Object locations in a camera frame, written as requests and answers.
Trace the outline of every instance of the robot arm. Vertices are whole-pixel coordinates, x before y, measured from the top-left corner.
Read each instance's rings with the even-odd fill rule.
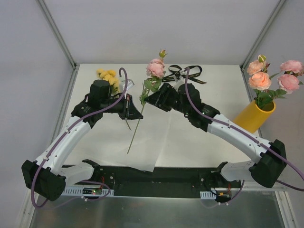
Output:
[[[202,103],[199,91],[192,84],[188,84],[188,91],[191,100],[203,114],[213,119],[233,124],[217,109]],[[251,159],[250,161],[239,163],[223,162],[218,166],[217,172],[227,181],[255,180],[262,186],[271,188],[286,166],[284,162],[276,158],[268,150],[254,143],[240,132],[199,115],[188,101],[184,84],[178,83],[175,87],[172,87],[168,83],[164,83],[159,91],[147,97],[145,101],[166,112],[174,109],[183,113],[193,126],[226,140],[245,153]],[[286,158],[284,144],[279,140],[270,142],[247,132],[235,124],[234,126],[256,138],[260,143],[269,144],[272,150]]]
[[[94,164],[91,162],[83,161],[80,164],[69,168],[62,168],[62,165],[79,140],[94,127],[98,120],[103,117],[103,113],[85,118],[77,123],[71,131],[68,129],[83,116],[98,111],[104,107],[108,107],[116,100],[117,98],[115,98],[115,96],[111,96],[110,85],[107,81],[94,81],[91,85],[90,93],[85,96],[85,99],[81,103],[75,106],[71,113],[72,117],[70,117],[54,142],[39,157],[37,157],[34,162],[26,160],[23,163],[22,172],[26,186],[31,189],[33,177],[38,166],[46,158],[49,150],[65,132],[68,134],[60,141],[42,166],[35,184],[35,192],[50,201],[54,201],[61,195],[66,185],[69,186],[77,182],[90,179],[95,171]],[[129,94],[106,112],[117,113],[123,120],[143,119],[143,116],[133,104],[132,96]]]

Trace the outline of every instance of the green leaf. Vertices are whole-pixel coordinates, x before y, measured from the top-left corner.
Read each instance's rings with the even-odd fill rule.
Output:
[[[157,91],[158,91],[158,89],[157,89],[157,88],[152,87],[152,88],[151,88],[151,91],[152,91],[153,93],[155,93],[155,92],[157,92]]]
[[[269,95],[270,95],[271,97],[276,96],[276,92],[275,92],[274,90],[269,89],[269,90],[268,90],[268,93],[269,93]]]
[[[152,81],[157,81],[158,77],[157,76],[152,76]]]
[[[158,89],[160,87],[160,85],[162,84],[162,80],[159,78],[159,80],[156,81],[156,83],[154,84],[154,88]]]
[[[144,80],[143,81],[144,87],[146,87],[147,89],[151,89],[152,88],[152,83],[151,81],[148,80]]]
[[[259,94],[261,92],[258,89],[254,89],[253,91],[255,91],[256,94]]]
[[[266,98],[266,97],[269,97],[269,93],[266,93],[266,92],[261,92],[261,93],[259,93],[258,97],[260,97],[260,98]]]
[[[274,76],[276,76],[276,75],[278,75],[279,73],[276,73],[276,74],[274,74],[274,75],[271,75],[270,77],[269,77],[269,79],[272,79]]]
[[[147,93],[147,89],[144,88],[144,89],[142,90],[142,94],[146,94],[146,93]]]
[[[142,105],[144,105],[146,102],[145,102],[145,98],[147,98],[148,95],[147,94],[142,94],[140,97],[139,97],[139,100],[141,101]]]
[[[283,90],[283,89],[277,89],[276,91],[275,91],[275,95],[276,96],[283,96],[283,95],[285,95],[287,92],[285,91],[285,90]]]
[[[270,102],[272,102],[272,98],[271,97],[263,98],[261,102],[265,103],[265,104],[270,103]]]
[[[273,100],[273,99],[272,99],[271,97],[263,98],[263,99],[261,99],[261,101],[259,102],[258,107],[259,107],[260,109],[262,109],[266,104],[272,102],[272,100]]]

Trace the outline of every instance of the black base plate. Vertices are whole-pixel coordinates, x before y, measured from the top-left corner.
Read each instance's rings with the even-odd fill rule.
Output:
[[[104,183],[114,190],[115,196],[200,198],[200,191],[212,188],[240,188],[240,182],[228,182],[216,168],[164,168],[155,167],[153,172],[130,167],[99,166],[95,164],[91,181]]]

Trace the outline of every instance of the flower stem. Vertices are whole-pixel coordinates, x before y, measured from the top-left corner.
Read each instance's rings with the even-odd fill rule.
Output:
[[[145,106],[145,104],[143,104],[143,106],[142,106],[141,114],[143,114],[143,108],[144,108],[144,106]],[[135,131],[134,131],[134,134],[133,134],[133,137],[132,137],[131,143],[130,143],[130,145],[129,145],[129,149],[128,149],[127,154],[129,154],[129,152],[130,152],[130,149],[131,149],[131,146],[132,146],[132,143],[133,143],[133,140],[134,140],[134,137],[135,137],[135,134],[136,134],[136,131],[137,131],[137,128],[138,128],[139,122],[140,122],[140,120],[138,120],[138,121],[137,121],[137,125],[136,125],[136,128],[135,128]]]
[[[132,131],[132,130],[131,130],[131,127],[130,127],[130,125],[129,125],[129,123],[128,123],[128,121],[126,120],[125,122],[127,123],[128,128],[130,129],[130,131]]]

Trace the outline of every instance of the ribbon bow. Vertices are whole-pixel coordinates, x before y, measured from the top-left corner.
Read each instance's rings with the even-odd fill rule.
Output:
[[[198,65],[194,65],[194,66],[188,66],[189,69],[193,69],[193,68],[198,68],[199,69],[199,73],[195,73],[195,74],[191,74],[189,75],[189,80],[193,81],[193,82],[197,82],[200,84],[206,84],[207,82],[203,82],[201,80],[196,79],[196,77],[200,76],[200,74],[203,72],[203,69],[198,66]],[[182,69],[179,65],[171,65],[169,66],[169,71],[172,72],[172,74],[165,76],[162,79],[162,82],[172,82],[175,81],[174,77],[176,77],[176,79],[179,79],[180,76],[182,76],[183,78],[186,77],[186,69]]]

